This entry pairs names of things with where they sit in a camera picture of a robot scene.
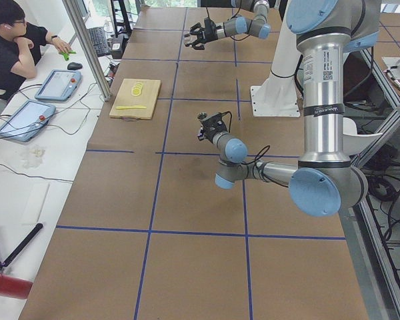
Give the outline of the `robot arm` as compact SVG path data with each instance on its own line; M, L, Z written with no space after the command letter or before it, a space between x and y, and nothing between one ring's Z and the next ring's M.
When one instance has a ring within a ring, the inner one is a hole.
M200 140L218 148L218 187L258 179L289 190L304 213L324 217L350 208L367 194L365 175L351 156L377 139L345 128L343 64L348 54L368 49L379 34L380 1L233 1L235 9L253 18L234 15L222 23L206 19L189 31L193 47L246 34L265 39L271 32L268 13L281 10L282 26L275 59L265 82L252 87L256 116L302 115L304 153L296 165L247 159L247 147L230 134L223 114L200 113Z
M214 22L208 15L204 25L196 23L184 35L184 46L194 50L204 50L205 44L227 37L246 34L259 39L266 39L271 32L268 13L274 8L275 1L231 1L237 9L236 14L222 23Z

